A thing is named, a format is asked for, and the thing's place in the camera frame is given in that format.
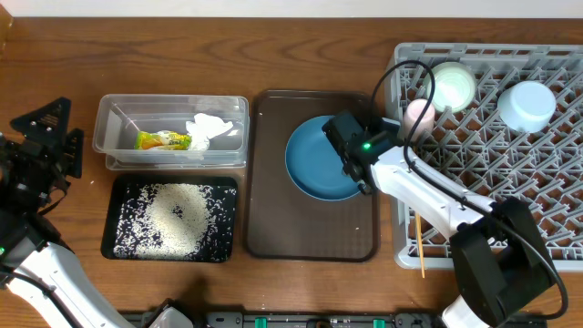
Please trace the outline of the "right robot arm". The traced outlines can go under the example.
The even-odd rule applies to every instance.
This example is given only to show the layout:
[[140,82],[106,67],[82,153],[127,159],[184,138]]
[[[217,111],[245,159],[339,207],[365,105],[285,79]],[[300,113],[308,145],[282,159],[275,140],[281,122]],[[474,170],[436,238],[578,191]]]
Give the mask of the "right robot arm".
[[442,312],[444,326],[500,327],[564,286],[524,201],[464,189],[419,159],[383,119],[366,127],[343,112],[322,131],[362,193],[400,200],[449,241],[460,295]]

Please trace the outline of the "yellow green snack wrapper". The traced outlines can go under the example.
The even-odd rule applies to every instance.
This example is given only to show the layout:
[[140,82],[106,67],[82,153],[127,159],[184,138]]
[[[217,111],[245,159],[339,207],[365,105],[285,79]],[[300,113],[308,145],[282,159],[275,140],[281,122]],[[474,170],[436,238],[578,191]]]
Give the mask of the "yellow green snack wrapper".
[[186,150],[191,143],[191,136],[175,131],[161,130],[155,133],[139,131],[134,149],[138,150]]

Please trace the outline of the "white tissue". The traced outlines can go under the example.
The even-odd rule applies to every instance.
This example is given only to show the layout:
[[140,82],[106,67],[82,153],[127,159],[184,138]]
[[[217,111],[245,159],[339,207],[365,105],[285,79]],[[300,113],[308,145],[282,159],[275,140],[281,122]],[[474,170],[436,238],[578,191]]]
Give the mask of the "white tissue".
[[199,113],[193,121],[186,122],[186,130],[190,136],[188,150],[205,151],[210,148],[210,141],[233,128],[232,122],[225,122],[219,117]]

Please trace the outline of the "mint green bowl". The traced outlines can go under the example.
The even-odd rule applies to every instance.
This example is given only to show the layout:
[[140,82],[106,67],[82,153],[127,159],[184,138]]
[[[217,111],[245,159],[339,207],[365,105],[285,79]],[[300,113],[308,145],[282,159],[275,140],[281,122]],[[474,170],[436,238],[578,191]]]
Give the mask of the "mint green bowl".
[[438,112],[450,108],[453,113],[466,109],[474,100],[477,88],[473,72],[464,64],[445,62],[432,68],[435,92],[432,104]]

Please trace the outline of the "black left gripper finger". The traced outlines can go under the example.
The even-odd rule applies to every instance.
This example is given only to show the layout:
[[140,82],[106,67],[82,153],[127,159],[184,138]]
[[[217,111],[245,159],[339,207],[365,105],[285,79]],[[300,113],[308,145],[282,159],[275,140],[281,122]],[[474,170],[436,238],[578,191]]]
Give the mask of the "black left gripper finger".
[[84,131],[74,128],[66,135],[64,155],[66,174],[76,179],[82,177]]
[[10,121],[10,126],[27,139],[44,146],[62,146],[66,140],[71,101],[60,97]]

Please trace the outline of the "pink cup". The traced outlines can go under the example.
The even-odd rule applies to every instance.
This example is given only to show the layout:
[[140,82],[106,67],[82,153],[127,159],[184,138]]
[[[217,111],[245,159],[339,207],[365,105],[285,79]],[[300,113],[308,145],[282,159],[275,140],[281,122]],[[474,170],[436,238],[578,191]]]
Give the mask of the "pink cup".
[[[421,117],[422,111],[427,104],[427,100],[419,98],[413,100],[406,108],[403,116],[404,137],[408,138],[409,133],[417,119]],[[425,132],[431,133],[435,124],[435,107],[430,104],[423,115],[419,125],[414,131],[411,142],[415,143]]]

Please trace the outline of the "dark blue plate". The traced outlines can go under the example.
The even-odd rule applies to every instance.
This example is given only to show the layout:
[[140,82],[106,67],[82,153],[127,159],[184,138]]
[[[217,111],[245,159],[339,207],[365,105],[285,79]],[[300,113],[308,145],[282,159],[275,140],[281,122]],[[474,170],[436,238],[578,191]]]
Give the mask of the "dark blue plate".
[[310,118],[291,134],[285,165],[293,183],[317,200],[347,200],[359,194],[358,185],[343,174],[343,163],[322,131],[332,116]]

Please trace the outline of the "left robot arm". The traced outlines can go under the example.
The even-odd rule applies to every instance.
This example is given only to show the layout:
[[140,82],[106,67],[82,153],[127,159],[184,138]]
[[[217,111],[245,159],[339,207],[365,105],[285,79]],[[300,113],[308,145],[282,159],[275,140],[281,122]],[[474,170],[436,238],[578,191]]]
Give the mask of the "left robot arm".
[[1,139],[1,286],[52,327],[129,327],[46,218],[52,192],[82,175],[84,133],[67,127],[70,109],[60,97],[11,121],[23,142]]

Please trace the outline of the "light blue bowl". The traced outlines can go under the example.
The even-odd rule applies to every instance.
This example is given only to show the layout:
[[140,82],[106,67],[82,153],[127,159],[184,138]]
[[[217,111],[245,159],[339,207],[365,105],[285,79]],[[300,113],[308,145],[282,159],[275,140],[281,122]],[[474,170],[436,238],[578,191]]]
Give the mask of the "light blue bowl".
[[499,117],[511,129],[535,133],[544,129],[557,108],[552,91],[540,82],[523,81],[505,90],[497,101]]

